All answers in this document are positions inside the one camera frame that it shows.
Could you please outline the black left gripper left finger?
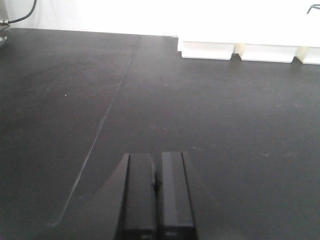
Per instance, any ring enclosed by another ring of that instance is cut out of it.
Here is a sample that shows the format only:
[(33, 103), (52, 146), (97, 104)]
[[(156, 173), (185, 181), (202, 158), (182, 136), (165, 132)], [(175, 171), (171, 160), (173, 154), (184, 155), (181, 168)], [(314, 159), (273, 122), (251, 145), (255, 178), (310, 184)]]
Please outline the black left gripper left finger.
[(154, 161), (149, 153), (130, 153), (115, 240), (157, 238)]

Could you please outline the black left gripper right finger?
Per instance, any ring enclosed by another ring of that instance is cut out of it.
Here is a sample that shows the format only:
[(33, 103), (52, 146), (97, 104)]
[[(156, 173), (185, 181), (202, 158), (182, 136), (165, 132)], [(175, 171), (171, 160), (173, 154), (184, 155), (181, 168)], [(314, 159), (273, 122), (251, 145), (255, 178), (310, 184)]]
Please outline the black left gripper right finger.
[(192, 204), (179, 151), (162, 152), (156, 170), (157, 224), (161, 240), (195, 240)]

